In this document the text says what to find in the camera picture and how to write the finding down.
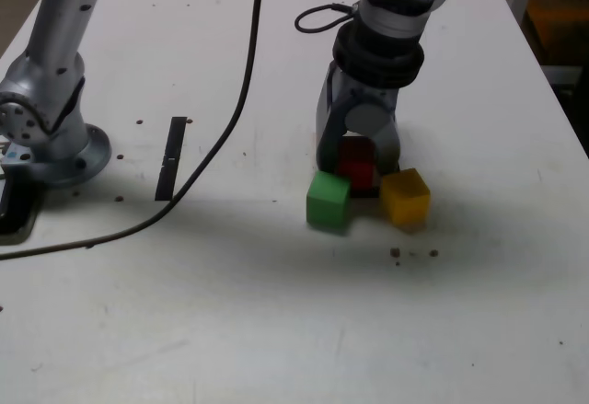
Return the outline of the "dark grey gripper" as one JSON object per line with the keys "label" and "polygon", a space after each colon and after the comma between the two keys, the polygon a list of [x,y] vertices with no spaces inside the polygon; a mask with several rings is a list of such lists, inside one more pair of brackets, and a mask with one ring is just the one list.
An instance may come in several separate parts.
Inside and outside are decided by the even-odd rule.
{"label": "dark grey gripper", "polygon": [[347,128],[349,132],[372,141],[375,165],[381,176],[397,172],[400,157],[400,140],[394,117],[397,102],[397,88],[370,87],[352,78],[337,65],[330,65],[316,111],[318,169],[335,172],[339,142]]}

